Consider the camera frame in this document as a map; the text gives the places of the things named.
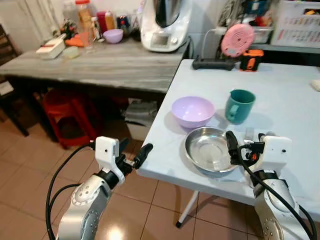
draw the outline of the pink fan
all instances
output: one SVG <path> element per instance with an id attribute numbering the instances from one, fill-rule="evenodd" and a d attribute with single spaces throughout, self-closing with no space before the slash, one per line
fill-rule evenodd
<path id="1" fill-rule="evenodd" d="M 250 25 L 243 23 L 233 25 L 224 35 L 221 50 L 226 56 L 238 57 L 249 48 L 254 37 L 255 31 Z"/>

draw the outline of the lavender bowl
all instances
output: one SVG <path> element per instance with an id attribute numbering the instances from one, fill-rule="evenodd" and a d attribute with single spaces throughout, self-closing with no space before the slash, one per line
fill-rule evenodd
<path id="1" fill-rule="evenodd" d="M 103 33 L 103 36 L 108 43 L 117 44 L 122 40 L 124 36 L 124 31 L 122 29 L 111 29 L 105 31 Z"/>
<path id="2" fill-rule="evenodd" d="M 181 126 L 195 129 L 209 122 L 215 114 L 215 107 L 205 98 L 184 96 L 172 104 L 171 112 Z"/>

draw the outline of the mug handle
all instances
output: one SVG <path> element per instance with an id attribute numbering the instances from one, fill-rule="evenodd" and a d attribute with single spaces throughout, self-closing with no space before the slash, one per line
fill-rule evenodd
<path id="1" fill-rule="evenodd" d="M 233 105 L 233 106 L 230 108 L 230 110 L 229 110 L 229 118 L 230 118 L 231 120 L 234 120 L 234 119 L 235 119 L 238 109 L 239 109 L 239 106 L 238 106 L 238 105 Z"/>

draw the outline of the metal plate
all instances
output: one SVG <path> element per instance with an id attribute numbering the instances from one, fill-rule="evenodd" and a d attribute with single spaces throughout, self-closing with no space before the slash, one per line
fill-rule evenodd
<path id="1" fill-rule="evenodd" d="M 201 127 L 185 139 L 187 157 L 199 168 L 210 172 L 228 172 L 236 168 L 230 164 L 227 140 L 222 130 Z"/>

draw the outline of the teal mug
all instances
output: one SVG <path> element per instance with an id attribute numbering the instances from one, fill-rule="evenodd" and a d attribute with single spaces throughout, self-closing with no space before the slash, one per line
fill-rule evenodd
<path id="1" fill-rule="evenodd" d="M 230 92 L 230 96 L 225 106 L 225 117 L 233 124 L 241 124 L 248 117 L 256 96 L 247 90 L 235 89 Z"/>

